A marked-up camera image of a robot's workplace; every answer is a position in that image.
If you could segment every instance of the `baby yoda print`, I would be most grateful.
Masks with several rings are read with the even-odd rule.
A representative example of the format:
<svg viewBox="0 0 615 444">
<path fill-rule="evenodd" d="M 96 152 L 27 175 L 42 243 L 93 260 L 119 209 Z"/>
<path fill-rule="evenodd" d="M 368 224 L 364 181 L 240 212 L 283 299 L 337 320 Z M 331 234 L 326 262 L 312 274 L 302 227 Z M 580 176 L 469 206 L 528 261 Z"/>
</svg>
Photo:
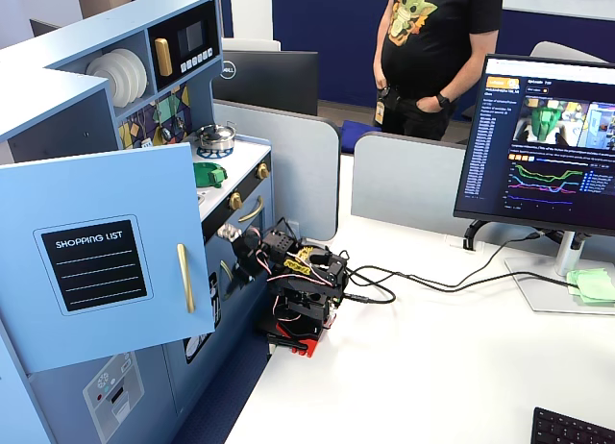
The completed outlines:
<svg viewBox="0 0 615 444">
<path fill-rule="evenodd" d="M 412 34 L 419 34 L 430 14 L 438 8 L 426 0 L 396 0 L 388 38 L 398 47 Z"/>
</svg>

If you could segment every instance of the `monitor screen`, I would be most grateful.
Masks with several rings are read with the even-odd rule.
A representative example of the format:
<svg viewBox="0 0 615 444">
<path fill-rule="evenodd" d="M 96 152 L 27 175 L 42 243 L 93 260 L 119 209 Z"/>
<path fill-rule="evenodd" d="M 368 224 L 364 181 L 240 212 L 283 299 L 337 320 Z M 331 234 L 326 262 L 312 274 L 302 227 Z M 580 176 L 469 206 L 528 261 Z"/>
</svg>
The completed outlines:
<svg viewBox="0 0 615 444">
<path fill-rule="evenodd" d="M 615 235 L 615 68 L 490 56 L 455 216 Z"/>
<path fill-rule="evenodd" d="M 273 110 L 318 113 L 318 53 L 224 52 L 213 98 Z"/>
</svg>

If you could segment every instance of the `gold handle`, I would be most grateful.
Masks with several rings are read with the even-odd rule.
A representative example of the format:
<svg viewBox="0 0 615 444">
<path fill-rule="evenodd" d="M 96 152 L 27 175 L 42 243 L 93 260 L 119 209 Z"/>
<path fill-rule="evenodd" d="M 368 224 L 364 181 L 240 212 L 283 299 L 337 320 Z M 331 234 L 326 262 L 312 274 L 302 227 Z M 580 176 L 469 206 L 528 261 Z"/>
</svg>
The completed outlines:
<svg viewBox="0 0 615 444">
<path fill-rule="evenodd" d="M 194 312 L 194 298 L 192 297 L 192 282 L 190 281 L 190 271 L 188 270 L 188 255 L 185 251 L 185 245 L 177 244 L 177 255 L 180 259 L 180 268 L 182 268 L 182 280 L 184 281 L 185 305 L 188 312 Z"/>
<path fill-rule="evenodd" d="M 234 192 L 229 198 L 229 208 L 231 210 L 239 210 L 243 207 L 243 201 L 241 200 L 241 194 Z"/>
<path fill-rule="evenodd" d="M 259 180 L 264 180 L 267 177 L 269 177 L 269 168 L 267 167 L 267 164 L 265 162 L 262 162 L 257 167 L 257 178 Z"/>
<path fill-rule="evenodd" d="M 154 43 L 156 44 L 156 56 L 158 57 L 160 75 L 163 77 L 168 77 L 173 74 L 173 64 L 171 63 L 169 42 L 166 41 L 166 38 L 157 38 Z"/>
<path fill-rule="evenodd" d="M 248 213 L 246 216 L 242 216 L 241 218 L 239 218 L 239 223 L 243 223 L 244 221 L 251 220 L 252 218 L 254 218 L 260 213 L 263 207 L 265 207 L 265 203 L 262 200 L 262 197 L 259 196 L 257 209 L 254 210 L 252 213 Z"/>
<path fill-rule="evenodd" d="M 220 260 L 220 267 L 224 270 L 225 273 L 227 273 L 229 281 L 232 281 L 233 273 L 231 272 L 231 268 L 229 268 L 229 265 L 224 260 Z"/>
</svg>

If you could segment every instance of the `keyboard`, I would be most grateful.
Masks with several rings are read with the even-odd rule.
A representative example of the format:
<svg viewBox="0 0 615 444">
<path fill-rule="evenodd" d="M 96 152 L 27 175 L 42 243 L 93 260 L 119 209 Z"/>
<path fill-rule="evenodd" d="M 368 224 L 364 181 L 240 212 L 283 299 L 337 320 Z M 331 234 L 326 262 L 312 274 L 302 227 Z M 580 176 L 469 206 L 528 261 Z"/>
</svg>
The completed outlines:
<svg viewBox="0 0 615 444">
<path fill-rule="evenodd" d="M 615 432 L 537 407 L 531 444 L 615 444 Z"/>
</svg>

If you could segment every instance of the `graphic t-shirt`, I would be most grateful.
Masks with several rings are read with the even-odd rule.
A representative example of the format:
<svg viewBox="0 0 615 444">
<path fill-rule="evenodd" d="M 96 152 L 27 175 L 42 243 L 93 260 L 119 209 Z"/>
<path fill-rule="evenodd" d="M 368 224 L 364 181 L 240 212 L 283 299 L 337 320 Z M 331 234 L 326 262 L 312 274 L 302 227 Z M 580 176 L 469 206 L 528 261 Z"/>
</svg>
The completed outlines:
<svg viewBox="0 0 615 444">
<path fill-rule="evenodd" d="M 502 0 L 395 0 L 382 70 L 404 98 L 434 96 L 472 53 L 470 34 L 500 29 Z"/>
</svg>

